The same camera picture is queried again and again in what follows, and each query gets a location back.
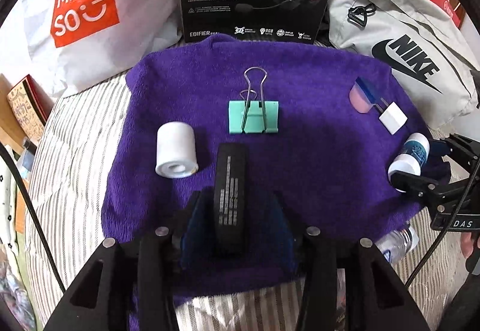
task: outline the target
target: striped bed sheet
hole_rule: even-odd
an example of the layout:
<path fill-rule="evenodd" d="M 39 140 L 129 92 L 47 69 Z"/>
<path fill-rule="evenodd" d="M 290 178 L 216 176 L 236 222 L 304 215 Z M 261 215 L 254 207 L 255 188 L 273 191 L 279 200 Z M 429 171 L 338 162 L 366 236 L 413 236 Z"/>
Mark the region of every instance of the striped bed sheet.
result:
<path fill-rule="evenodd" d="M 30 193 L 61 278 L 68 286 L 104 239 L 100 212 L 130 100 L 125 73 L 55 104 L 35 157 Z M 434 132 L 435 137 L 445 130 Z M 453 180 L 460 179 L 454 171 Z M 424 209 L 412 219 L 420 243 L 395 267 L 406 280 L 436 237 Z M 465 280 L 458 234 L 449 233 L 410 292 L 431 329 Z M 30 216 L 25 252 L 33 304 L 43 325 L 61 298 Z M 195 298 L 177 308 L 181 330 L 295 329 L 303 281 L 229 296 Z"/>

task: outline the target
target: plastic water bottle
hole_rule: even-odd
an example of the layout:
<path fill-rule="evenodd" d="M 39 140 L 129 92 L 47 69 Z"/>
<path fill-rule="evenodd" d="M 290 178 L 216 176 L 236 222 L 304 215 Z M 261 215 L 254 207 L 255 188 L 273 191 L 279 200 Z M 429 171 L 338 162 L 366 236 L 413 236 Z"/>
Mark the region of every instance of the plastic water bottle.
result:
<path fill-rule="evenodd" d="M 408 224 L 402 230 L 393 230 L 376 244 L 385 259 L 391 265 L 399 261 L 419 243 L 419 237 L 413 227 Z"/>

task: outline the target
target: teal binder clip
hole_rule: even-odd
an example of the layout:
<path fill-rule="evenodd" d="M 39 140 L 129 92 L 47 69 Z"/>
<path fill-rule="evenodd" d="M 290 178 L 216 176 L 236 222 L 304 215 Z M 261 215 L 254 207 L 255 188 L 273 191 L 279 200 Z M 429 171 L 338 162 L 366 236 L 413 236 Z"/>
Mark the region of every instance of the teal binder clip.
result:
<path fill-rule="evenodd" d="M 258 93 L 251 89 L 248 71 L 259 69 L 265 76 L 260 82 L 260 101 L 255 101 Z M 267 79 L 267 71 L 260 67 L 251 67 L 243 73 L 248 88 L 240 92 L 243 101 L 229 102 L 229 132 L 237 133 L 278 133 L 278 101 L 265 101 L 263 83 Z"/>

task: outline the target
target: nike bag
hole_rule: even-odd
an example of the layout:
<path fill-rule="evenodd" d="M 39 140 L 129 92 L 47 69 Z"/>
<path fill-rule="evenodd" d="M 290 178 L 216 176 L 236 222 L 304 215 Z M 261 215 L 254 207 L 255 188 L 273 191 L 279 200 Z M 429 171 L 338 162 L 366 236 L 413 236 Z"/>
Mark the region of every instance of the nike bag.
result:
<path fill-rule="evenodd" d="M 370 3 L 376 11 L 366 16 L 365 27 L 349 18 L 351 8 Z M 480 67 L 452 19 L 436 4 L 329 0 L 328 14 L 332 45 L 389 64 L 429 127 L 437 129 L 476 108 L 473 77 Z"/>
<path fill-rule="evenodd" d="M 174 0 L 23 0 L 32 62 L 68 97 L 178 41 Z"/>

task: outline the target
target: metal screw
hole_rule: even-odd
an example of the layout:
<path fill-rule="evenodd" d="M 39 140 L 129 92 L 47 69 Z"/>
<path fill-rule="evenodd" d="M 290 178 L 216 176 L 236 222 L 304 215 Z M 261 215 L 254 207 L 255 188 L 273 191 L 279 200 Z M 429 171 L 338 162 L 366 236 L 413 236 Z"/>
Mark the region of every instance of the metal screw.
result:
<path fill-rule="evenodd" d="M 370 247 L 373 246 L 373 244 L 374 243 L 369 238 L 364 237 L 364 238 L 360 239 L 360 245 L 362 247 L 370 248 Z"/>
<path fill-rule="evenodd" d="M 308 227 L 307 233 L 310 236 L 318 236 L 320 235 L 320 229 L 318 227 Z"/>
<path fill-rule="evenodd" d="M 112 238 L 112 237 L 107 237 L 103 242 L 102 242 L 103 246 L 105 248 L 110 248 L 112 247 L 114 244 L 115 244 L 115 239 Z"/>
<path fill-rule="evenodd" d="M 158 227 L 155 230 L 155 235 L 157 236 L 167 236 L 169 234 L 170 230 L 167 227 Z"/>

